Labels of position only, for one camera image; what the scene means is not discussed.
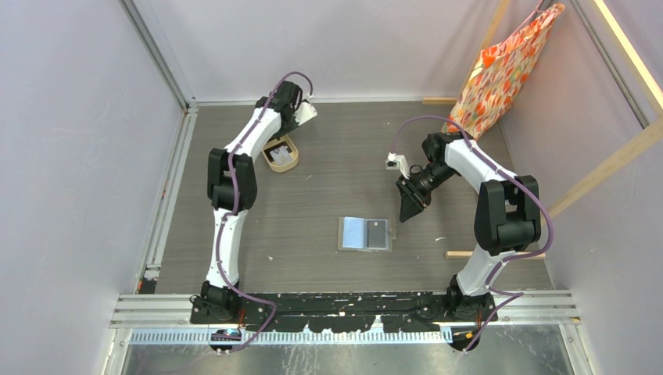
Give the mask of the black VIP credit card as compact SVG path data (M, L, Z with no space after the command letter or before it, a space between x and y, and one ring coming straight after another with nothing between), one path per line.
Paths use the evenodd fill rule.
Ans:
M388 248L388 221L366 220L365 245L367 249L381 251Z

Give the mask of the beige card holder wallet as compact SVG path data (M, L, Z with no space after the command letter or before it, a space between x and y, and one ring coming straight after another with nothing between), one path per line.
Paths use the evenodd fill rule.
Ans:
M388 221L388 248L376 251L366 248L366 220L386 220L386 219L367 219L362 217L343 216L339 217L337 249L345 252L392 252L392 241L395 238L395 231L392 223Z

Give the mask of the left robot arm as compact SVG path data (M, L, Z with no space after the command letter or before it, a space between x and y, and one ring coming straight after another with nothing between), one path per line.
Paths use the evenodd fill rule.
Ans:
M305 122L299 114L307 104L299 85L280 83L256 102L239 134L208 155L206 193L215 224L210 268L199 299L200 308L208 309L221 323L233 322L240 311L238 251L245 218L257 196L256 158L268 141Z

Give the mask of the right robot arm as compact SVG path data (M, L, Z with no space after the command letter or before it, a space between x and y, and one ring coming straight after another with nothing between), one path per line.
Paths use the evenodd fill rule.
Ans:
M432 192L451 177L463 177L478 195L474 220L475 250L465 267L452 277L443 306L455 320L467 320L489 305L493 279L517 252L539 240L541 219L532 176L504 169L459 133L429 134L422 143L428 164L406 172L396 182L401 223L424 212Z

